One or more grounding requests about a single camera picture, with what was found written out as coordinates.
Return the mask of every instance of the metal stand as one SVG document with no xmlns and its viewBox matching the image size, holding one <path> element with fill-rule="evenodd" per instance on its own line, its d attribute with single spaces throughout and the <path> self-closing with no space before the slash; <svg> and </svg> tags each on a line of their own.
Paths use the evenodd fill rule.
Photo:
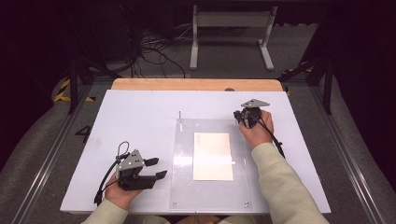
<svg viewBox="0 0 396 224">
<path fill-rule="evenodd" d="M 310 67 L 313 67 L 313 69 L 311 74 L 306 78 L 308 86 L 317 86 L 323 76 L 326 75 L 324 81 L 323 106 L 325 107 L 326 112 L 330 115 L 332 113 L 330 110 L 330 99 L 332 95 L 332 61 L 330 59 L 318 58 L 311 62 L 304 63 L 291 72 L 288 72 L 286 75 L 279 77 L 277 80 L 284 82 L 297 76 Z"/>
<path fill-rule="evenodd" d="M 70 63 L 70 98 L 71 104 L 69 109 L 69 114 L 73 114 L 73 111 L 78 105 L 78 77 L 80 77 L 82 83 L 84 85 L 91 85 L 93 83 L 93 75 L 91 71 L 88 69 L 88 66 L 91 66 L 97 69 L 99 72 L 113 77 L 114 79 L 120 78 L 121 76 L 115 72 L 108 70 L 107 68 L 94 63 L 93 61 L 82 57 L 80 55 L 74 55 L 71 63 Z"/>
<path fill-rule="evenodd" d="M 190 69 L 198 68 L 198 27 L 263 27 L 265 36 L 259 39 L 259 47 L 262 58 L 269 71 L 274 70 L 274 65 L 268 53 L 267 43 L 274 24 L 277 7 L 272 7 L 271 12 L 198 12 L 197 6 L 193 7 L 192 13 L 192 48 Z"/>
</svg>

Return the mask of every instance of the paper sheet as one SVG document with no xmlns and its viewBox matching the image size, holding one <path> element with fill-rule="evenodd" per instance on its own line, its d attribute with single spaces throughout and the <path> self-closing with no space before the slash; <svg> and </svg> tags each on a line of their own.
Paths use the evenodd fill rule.
<svg viewBox="0 0 396 224">
<path fill-rule="evenodd" d="M 194 133 L 193 180 L 233 180 L 228 133 Z"/>
</svg>

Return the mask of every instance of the sleeve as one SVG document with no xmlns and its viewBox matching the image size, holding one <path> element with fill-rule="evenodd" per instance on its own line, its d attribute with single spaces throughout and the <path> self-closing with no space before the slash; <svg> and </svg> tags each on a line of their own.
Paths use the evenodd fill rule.
<svg viewBox="0 0 396 224">
<path fill-rule="evenodd" d="M 128 211 L 104 199 L 83 224 L 122 224 Z"/>
<path fill-rule="evenodd" d="M 258 145 L 251 155 L 274 223 L 329 223 L 300 177 L 271 143 Z"/>
</svg>

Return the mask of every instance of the metal bar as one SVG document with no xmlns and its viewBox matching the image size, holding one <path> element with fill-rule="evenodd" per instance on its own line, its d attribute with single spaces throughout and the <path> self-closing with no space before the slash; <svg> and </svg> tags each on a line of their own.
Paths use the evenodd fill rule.
<svg viewBox="0 0 396 224">
<path fill-rule="evenodd" d="M 329 59 L 321 58 L 321 60 L 312 68 L 312 71 L 308 77 L 306 77 L 306 84 L 308 84 L 308 86 L 317 86 L 323 76 L 326 74 L 328 64 Z"/>
<path fill-rule="evenodd" d="M 80 55 L 75 55 L 75 58 L 78 60 L 82 60 L 84 63 L 89 64 L 90 66 L 94 67 L 99 72 L 101 72 L 102 74 L 105 74 L 105 75 L 113 77 L 113 78 L 121 78 L 121 76 L 119 74 L 108 70 L 107 68 L 99 65 L 98 63 L 95 63 L 94 61 L 92 61 L 88 58 L 82 57 Z"/>
<path fill-rule="evenodd" d="M 287 73 L 286 75 L 284 75 L 282 77 L 279 77 L 277 80 L 280 81 L 280 82 L 287 81 L 288 79 L 299 75 L 300 73 L 305 71 L 305 69 L 308 69 L 308 68 L 310 68 L 312 66 L 317 65 L 320 62 L 320 60 L 321 59 L 315 59 L 315 60 L 312 60 L 312 61 L 310 61 L 308 63 L 305 63 L 305 64 L 303 64 L 301 66 L 298 66 L 297 68 L 295 68 L 291 72 Z"/>
<path fill-rule="evenodd" d="M 198 27 L 266 27 L 274 22 L 275 15 L 269 11 L 200 11 L 197 13 Z"/>
<path fill-rule="evenodd" d="M 330 115 L 332 111 L 330 110 L 330 100 L 332 98 L 332 61 L 328 61 L 327 72 L 324 81 L 324 91 L 323 91 L 323 105 L 326 112 Z"/>
<path fill-rule="evenodd" d="M 84 102 L 84 99 L 88 96 L 90 90 L 91 90 L 91 86 L 83 86 L 78 101 Z M 50 176 L 52 168 L 55 165 L 55 162 L 57 161 L 58 156 L 64 145 L 64 140 L 81 107 L 82 107 L 82 103 L 79 103 L 76 107 L 75 113 L 67 115 L 67 118 L 65 119 L 64 124 L 60 132 L 58 133 L 58 136 L 55 139 L 55 142 L 53 143 L 51 149 L 49 150 L 49 154 L 47 158 L 44 160 L 43 164 L 41 165 L 41 168 L 38 171 L 32 186 L 30 187 L 28 193 L 26 194 L 23 202 L 21 203 L 20 208 L 18 209 L 17 214 L 15 215 L 11 223 L 19 223 L 19 224 L 25 223 L 26 219 L 29 217 L 41 193 L 41 190 L 44 188 L 47 179 Z"/>
<path fill-rule="evenodd" d="M 317 103 L 323 118 L 325 118 L 327 125 L 332 132 L 332 136 L 337 145 L 337 152 L 340 155 L 340 159 L 346 168 L 346 172 L 349 175 L 350 181 L 352 182 L 352 185 L 356 190 L 359 199 L 361 200 L 361 204 L 363 205 L 367 217 L 370 219 L 371 223 L 387 223 L 376 206 L 372 193 L 364 179 L 363 174 L 361 173 L 361 169 L 359 168 L 352 154 L 347 149 L 344 139 L 338 130 L 334 119 L 331 115 L 327 114 L 326 109 L 322 105 L 320 91 L 317 87 L 310 87 L 309 89 L 311 90 L 311 94 L 313 95 L 313 98 Z"/>
<path fill-rule="evenodd" d="M 190 58 L 190 70 L 198 68 L 198 24 L 197 24 L 197 6 L 194 6 L 192 12 L 192 47 Z"/>
<path fill-rule="evenodd" d="M 69 114 L 73 114 L 73 111 L 78 105 L 78 77 L 77 69 L 78 65 L 76 60 L 70 62 L 70 110 Z"/>
<path fill-rule="evenodd" d="M 270 18 L 268 19 L 267 24 L 265 25 L 265 36 L 264 36 L 264 39 L 262 40 L 262 43 L 260 44 L 260 48 L 267 47 L 268 40 L 269 40 L 270 34 L 271 34 L 271 30 L 274 25 L 276 11 L 277 11 L 277 7 L 271 8 Z"/>
</svg>

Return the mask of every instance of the wire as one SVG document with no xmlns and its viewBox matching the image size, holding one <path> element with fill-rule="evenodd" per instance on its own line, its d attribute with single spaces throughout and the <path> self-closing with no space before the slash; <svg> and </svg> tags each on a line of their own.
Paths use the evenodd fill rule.
<svg viewBox="0 0 396 224">
<path fill-rule="evenodd" d="M 108 70 L 110 70 L 110 71 L 112 71 L 114 73 L 121 73 L 121 72 L 127 70 L 131 66 L 131 64 L 133 64 L 133 63 L 134 63 L 134 60 L 129 60 L 129 62 L 127 64 L 125 64 L 125 65 L 123 65 L 121 67 L 118 67 L 118 68 L 115 68 L 115 69 L 108 69 Z M 93 74 L 95 74 L 95 75 L 103 74 L 102 72 L 96 71 L 96 70 L 90 70 L 90 71 Z"/>
<path fill-rule="evenodd" d="M 168 60 L 169 62 L 175 64 L 177 67 L 179 67 L 181 69 L 181 71 L 183 72 L 183 77 L 186 78 L 186 72 L 184 71 L 184 69 L 176 62 L 174 62 L 173 60 L 169 59 L 164 53 L 160 52 L 157 49 L 152 49 L 153 51 L 161 54 L 166 60 Z"/>
<path fill-rule="evenodd" d="M 156 64 L 156 65 L 161 65 L 161 64 L 166 63 L 166 59 L 165 59 L 165 61 L 163 61 L 163 63 L 161 62 L 161 60 L 160 60 L 159 63 L 154 63 L 154 62 L 151 62 L 151 61 L 147 60 L 145 57 L 143 57 L 142 59 L 143 59 L 144 61 L 146 61 L 147 63 L 152 63 L 152 64 Z"/>
<path fill-rule="evenodd" d="M 124 144 L 124 143 L 128 144 L 128 147 L 126 148 L 126 151 L 120 155 L 120 147 L 121 147 L 122 144 Z M 120 161 L 121 161 L 122 159 L 125 159 L 125 158 L 127 158 L 127 157 L 129 156 L 128 149 L 129 149 L 129 142 L 124 141 L 124 142 L 121 142 L 121 143 L 120 143 L 120 145 L 119 145 L 119 150 L 118 150 L 118 153 L 117 153 L 117 156 L 116 156 L 116 160 L 113 162 L 113 164 L 111 164 L 110 168 L 107 170 L 107 172 L 106 172 L 106 174 L 105 174 L 105 177 L 103 177 L 103 180 L 102 180 L 102 182 L 100 183 L 99 190 L 96 192 L 96 196 L 95 196 L 95 198 L 94 198 L 94 200 L 93 200 L 93 202 L 94 202 L 94 203 L 97 203 L 98 206 L 99 206 L 99 204 L 102 202 L 103 191 L 105 191 L 105 189 L 106 189 L 108 186 L 110 186 L 110 185 L 112 185 L 112 184 L 114 184 L 114 183 L 117 182 L 117 180 L 116 180 L 116 181 L 112 182 L 111 184 L 108 184 L 107 186 L 105 186 L 105 188 L 103 189 L 103 185 L 105 184 L 105 182 L 106 182 L 106 180 L 107 180 L 107 177 L 110 175 L 110 172 L 113 170 L 113 168 L 114 168 L 117 164 L 120 164 Z"/>
<path fill-rule="evenodd" d="M 262 120 L 262 118 L 260 118 L 261 121 L 259 121 L 258 119 L 254 118 L 251 114 L 249 114 L 249 115 L 250 115 L 251 118 L 256 120 L 265 129 L 265 131 L 267 131 L 270 134 L 271 138 L 274 140 L 274 143 L 275 143 L 275 145 L 277 147 L 277 150 L 279 151 L 280 155 L 282 155 L 283 158 L 286 159 L 285 154 L 283 153 L 282 146 L 281 146 L 282 143 L 279 143 L 277 141 L 277 139 L 275 138 L 274 134 L 268 129 L 267 125 L 265 125 L 264 120 Z"/>
<path fill-rule="evenodd" d="M 113 181 L 112 183 L 110 183 L 110 184 L 108 184 L 108 185 L 106 185 L 105 188 L 104 188 L 103 190 L 107 189 L 110 185 L 113 185 L 113 184 L 115 184 L 115 183 L 117 183 L 117 180 L 116 180 L 116 181 Z"/>
<path fill-rule="evenodd" d="M 147 50 L 147 51 L 143 51 L 143 52 L 144 53 L 151 53 L 153 51 L 153 49 L 157 49 L 157 50 L 167 49 L 169 46 L 171 46 L 174 43 L 176 43 L 176 41 L 179 40 L 179 39 L 181 39 L 181 40 L 183 40 L 183 39 L 191 40 L 189 38 L 183 37 L 183 35 L 185 35 L 190 29 L 192 29 L 192 25 L 189 26 L 189 28 L 187 28 L 185 31 L 183 31 L 183 33 L 181 33 L 181 35 L 179 35 L 178 37 L 175 37 L 171 41 L 168 41 L 165 38 L 161 38 L 161 39 L 151 39 L 151 38 L 149 38 L 146 42 L 142 43 L 142 47 L 148 46 L 150 49 Z"/>
<path fill-rule="evenodd" d="M 134 78 L 134 73 L 136 73 L 134 70 L 134 64 L 131 64 L 131 78 Z"/>
<path fill-rule="evenodd" d="M 119 157 L 119 156 L 120 156 L 120 147 L 121 147 L 121 146 L 122 146 L 122 144 L 124 144 L 124 143 L 128 144 L 128 147 L 126 148 L 125 152 L 124 152 L 124 153 L 122 153 L 122 155 L 121 155 L 121 156 L 123 156 L 123 155 L 126 155 L 126 153 L 128 152 L 128 149 L 129 149 L 129 142 L 127 142 L 127 141 L 123 141 L 123 142 L 121 142 L 121 143 L 120 143 L 120 145 L 119 145 L 119 151 L 118 151 L 118 153 L 117 153 L 117 157 Z"/>
<path fill-rule="evenodd" d="M 136 64 L 137 64 L 137 66 L 139 67 L 140 76 L 141 76 L 141 77 L 145 77 L 145 76 L 142 75 L 142 68 L 140 67 L 140 64 L 139 64 L 139 61 L 138 61 L 138 60 L 136 60 Z"/>
<path fill-rule="evenodd" d="M 162 57 L 162 55 L 160 55 L 160 57 L 158 57 L 158 61 L 160 62 L 161 71 L 163 71 L 163 65 L 161 64 L 161 57 Z M 165 71 L 163 71 L 163 76 L 164 76 L 165 78 L 167 78 L 167 76 L 166 76 L 166 74 L 165 74 Z"/>
</svg>

